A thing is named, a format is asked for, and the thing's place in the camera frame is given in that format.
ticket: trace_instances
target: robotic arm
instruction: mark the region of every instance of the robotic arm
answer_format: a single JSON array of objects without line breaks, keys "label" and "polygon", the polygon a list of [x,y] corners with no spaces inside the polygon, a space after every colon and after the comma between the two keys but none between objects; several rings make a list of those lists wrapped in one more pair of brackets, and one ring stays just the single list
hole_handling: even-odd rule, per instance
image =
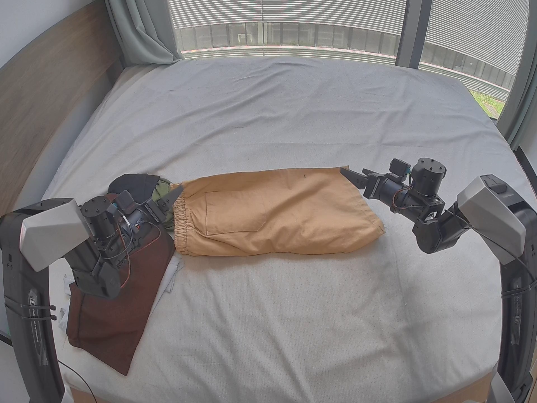
[{"label": "robotic arm", "polygon": [[48,266],[65,257],[78,288],[115,298],[119,268],[129,255],[165,231],[160,225],[183,191],[142,204],[124,191],[112,202],[104,196],[77,206],[55,198],[0,218],[4,300],[11,341],[32,403],[59,403],[63,381],[52,334]]},{"label": "robotic arm", "polygon": [[[478,232],[500,262],[502,324],[500,359],[487,402],[525,401],[533,378],[529,370],[537,338],[537,213],[509,185],[494,175],[475,178],[444,211],[438,196],[446,175],[442,163],[420,158],[412,168],[394,158],[386,174],[340,172],[364,197],[377,199],[413,223],[423,252],[452,247],[469,229]],[[410,184],[405,184],[410,175]]]}]

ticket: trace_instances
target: green curtain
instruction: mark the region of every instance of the green curtain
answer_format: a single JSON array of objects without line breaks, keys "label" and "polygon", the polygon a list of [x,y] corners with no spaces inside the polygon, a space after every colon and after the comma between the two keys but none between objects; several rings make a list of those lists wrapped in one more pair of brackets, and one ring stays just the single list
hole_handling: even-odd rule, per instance
[{"label": "green curtain", "polygon": [[171,64],[182,58],[173,33],[168,0],[105,0],[130,64]]},{"label": "green curtain", "polygon": [[513,88],[496,126],[515,150],[537,113],[537,0],[529,0],[526,41]]}]

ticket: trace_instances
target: mattress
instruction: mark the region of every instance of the mattress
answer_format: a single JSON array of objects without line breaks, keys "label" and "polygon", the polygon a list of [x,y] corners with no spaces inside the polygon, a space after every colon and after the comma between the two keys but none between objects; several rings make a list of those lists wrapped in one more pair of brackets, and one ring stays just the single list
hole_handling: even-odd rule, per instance
[{"label": "mattress", "polygon": [[[534,208],[509,146],[460,81],[321,58],[180,61],[125,71],[45,198],[79,204],[123,173],[224,172],[440,160],[451,205],[494,173]],[[427,402],[483,377],[500,348],[500,271],[466,233],[426,255],[412,223],[368,200],[386,234],[350,254],[184,257],[124,377],[69,345],[58,358],[111,402]],[[65,260],[50,267],[63,305]],[[84,383],[64,371],[68,384]]]}]

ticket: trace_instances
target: headboard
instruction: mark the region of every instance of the headboard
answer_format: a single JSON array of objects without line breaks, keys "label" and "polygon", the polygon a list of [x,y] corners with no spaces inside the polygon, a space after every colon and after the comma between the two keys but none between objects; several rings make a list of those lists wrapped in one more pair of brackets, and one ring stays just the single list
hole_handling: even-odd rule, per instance
[{"label": "headboard", "polygon": [[0,215],[13,210],[54,133],[120,55],[104,0],[96,0],[0,69]]}]

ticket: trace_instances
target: grass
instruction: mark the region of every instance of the grass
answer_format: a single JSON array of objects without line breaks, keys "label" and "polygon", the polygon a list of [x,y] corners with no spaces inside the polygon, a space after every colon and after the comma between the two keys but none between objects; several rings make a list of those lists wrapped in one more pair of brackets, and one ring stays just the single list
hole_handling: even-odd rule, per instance
[{"label": "grass", "polygon": [[498,116],[494,115],[490,110],[488,110],[487,107],[485,106],[485,103],[492,106],[496,110],[496,112],[498,112],[498,114],[501,113],[501,111],[503,110],[503,107],[505,106],[504,102],[501,102],[500,100],[497,100],[494,97],[491,97],[487,94],[483,94],[482,92],[477,92],[477,91],[470,91],[470,92],[475,98],[475,101],[480,104],[481,108],[483,108],[485,113],[491,118],[497,118]]}]

